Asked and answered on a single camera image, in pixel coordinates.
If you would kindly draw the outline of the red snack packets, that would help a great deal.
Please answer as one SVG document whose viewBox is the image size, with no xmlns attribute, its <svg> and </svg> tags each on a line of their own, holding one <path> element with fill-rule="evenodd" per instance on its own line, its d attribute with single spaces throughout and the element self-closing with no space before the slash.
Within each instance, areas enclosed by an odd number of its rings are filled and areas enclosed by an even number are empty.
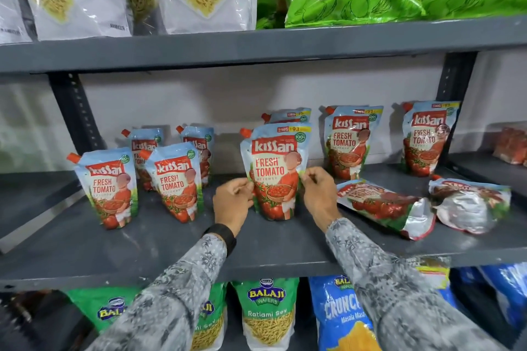
<svg viewBox="0 0 527 351">
<path fill-rule="evenodd" d="M 527 126 L 504 126 L 492 156 L 511 165 L 527 167 Z"/>
</svg>

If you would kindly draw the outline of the row of ketchup pouches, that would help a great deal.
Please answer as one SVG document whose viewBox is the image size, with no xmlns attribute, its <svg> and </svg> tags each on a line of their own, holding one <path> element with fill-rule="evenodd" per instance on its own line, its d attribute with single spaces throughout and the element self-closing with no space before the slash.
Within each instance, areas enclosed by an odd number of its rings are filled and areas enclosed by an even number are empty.
<svg viewBox="0 0 527 351">
<path fill-rule="evenodd" d="M 420 240 L 435 220 L 449 228 L 479 235 L 508 216 L 511 189 L 492 183 L 435 175 L 439 158 L 456 122 L 459 101 L 405 103 L 403 164 L 418 177 L 431 177 L 428 196 L 407 196 L 363 178 L 372 132 L 383 106 L 328 106 L 324 140 L 331 173 L 344 180 L 338 202 L 410 240 Z M 262 114 L 264 124 L 309 122 L 311 109 Z M 203 205 L 202 190 L 211 179 L 214 129 L 178 126 L 181 142 L 164 146 L 162 130 L 123 130 L 129 147 L 70 153 L 76 175 L 88 200 L 108 230 L 122 228 L 138 212 L 140 183 L 156 191 L 178 221 L 194 221 Z"/>
</svg>

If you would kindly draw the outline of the green sev snack packet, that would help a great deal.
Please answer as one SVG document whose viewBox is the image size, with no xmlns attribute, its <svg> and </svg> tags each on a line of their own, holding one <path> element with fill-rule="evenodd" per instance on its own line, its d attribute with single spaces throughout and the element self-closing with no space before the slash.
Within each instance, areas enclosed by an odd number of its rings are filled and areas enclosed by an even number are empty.
<svg viewBox="0 0 527 351">
<path fill-rule="evenodd" d="M 190 351 L 219 351 L 227 324 L 227 283 L 212 286 L 208 299 L 202 304 Z"/>
<path fill-rule="evenodd" d="M 232 281 L 250 351 L 287 351 L 294 334 L 299 278 Z"/>
<path fill-rule="evenodd" d="M 126 311 L 141 290 L 141 287 L 96 287 L 64 293 L 101 334 Z"/>
</svg>

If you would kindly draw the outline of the person's left hand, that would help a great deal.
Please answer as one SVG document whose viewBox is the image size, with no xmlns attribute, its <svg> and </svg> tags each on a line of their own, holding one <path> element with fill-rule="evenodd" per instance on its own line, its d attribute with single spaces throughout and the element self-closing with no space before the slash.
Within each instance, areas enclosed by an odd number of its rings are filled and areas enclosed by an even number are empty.
<svg viewBox="0 0 527 351">
<path fill-rule="evenodd" d="M 242 205 L 242 189 L 252 189 L 254 183 L 247 177 L 230 180 L 216 189 L 213 196 L 214 222 L 226 225 L 239 234 L 249 209 Z"/>
</svg>

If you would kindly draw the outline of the blue ketchup spout pouch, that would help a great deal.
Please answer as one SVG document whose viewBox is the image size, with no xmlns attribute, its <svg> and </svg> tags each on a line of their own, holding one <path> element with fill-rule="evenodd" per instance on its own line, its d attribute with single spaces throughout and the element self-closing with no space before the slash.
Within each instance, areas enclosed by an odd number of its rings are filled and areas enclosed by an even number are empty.
<svg viewBox="0 0 527 351">
<path fill-rule="evenodd" d="M 269 123 L 240 129 L 247 178 L 254 183 L 257 212 L 270 221 L 290 220 L 308 161 L 312 124 Z"/>
</svg>

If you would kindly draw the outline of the person's left forearm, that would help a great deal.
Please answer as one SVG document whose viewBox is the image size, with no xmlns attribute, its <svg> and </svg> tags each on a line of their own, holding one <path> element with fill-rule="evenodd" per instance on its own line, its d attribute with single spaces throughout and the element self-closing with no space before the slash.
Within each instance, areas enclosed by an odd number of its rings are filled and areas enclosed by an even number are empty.
<svg viewBox="0 0 527 351">
<path fill-rule="evenodd" d="M 202 305 L 226 258 L 225 242 L 204 235 L 85 351 L 189 351 Z"/>
</svg>

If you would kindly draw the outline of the black wristband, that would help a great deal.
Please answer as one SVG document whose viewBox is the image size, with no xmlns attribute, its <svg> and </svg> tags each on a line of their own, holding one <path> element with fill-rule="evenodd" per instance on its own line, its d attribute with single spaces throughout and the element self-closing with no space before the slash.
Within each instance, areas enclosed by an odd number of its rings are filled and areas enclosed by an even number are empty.
<svg viewBox="0 0 527 351">
<path fill-rule="evenodd" d="M 205 230 L 203 235 L 215 235 L 219 237 L 226 245 L 227 257 L 229 257 L 237 245 L 237 239 L 234 233 L 226 225 L 222 223 L 214 223 Z"/>
</svg>

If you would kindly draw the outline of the person's right forearm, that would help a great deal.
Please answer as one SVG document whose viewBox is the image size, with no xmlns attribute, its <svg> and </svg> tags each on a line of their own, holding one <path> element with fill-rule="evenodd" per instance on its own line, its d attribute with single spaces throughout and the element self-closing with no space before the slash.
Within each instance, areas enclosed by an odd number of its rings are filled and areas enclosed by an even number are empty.
<svg viewBox="0 0 527 351">
<path fill-rule="evenodd" d="M 323 228 L 383 351 L 508 351 L 349 219 L 333 219 Z"/>
</svg>

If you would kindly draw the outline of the person's right hand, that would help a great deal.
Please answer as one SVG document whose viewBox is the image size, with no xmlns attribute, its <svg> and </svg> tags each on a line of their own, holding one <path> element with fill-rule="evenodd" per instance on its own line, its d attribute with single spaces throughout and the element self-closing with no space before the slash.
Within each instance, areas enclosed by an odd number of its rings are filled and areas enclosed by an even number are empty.
<svg viewBox="0 0 527 351">
<path fill-rule="evenodd" d="M 313 220 L 323 233 L 334 221 L 342 218 L 337 207 L 337 187 L 333 177 L 322 167 L 307 168 L 303 177 L 316 177 L 318 192 L 316 197 L 304 198 L 304 204 Z"/>
</svg>

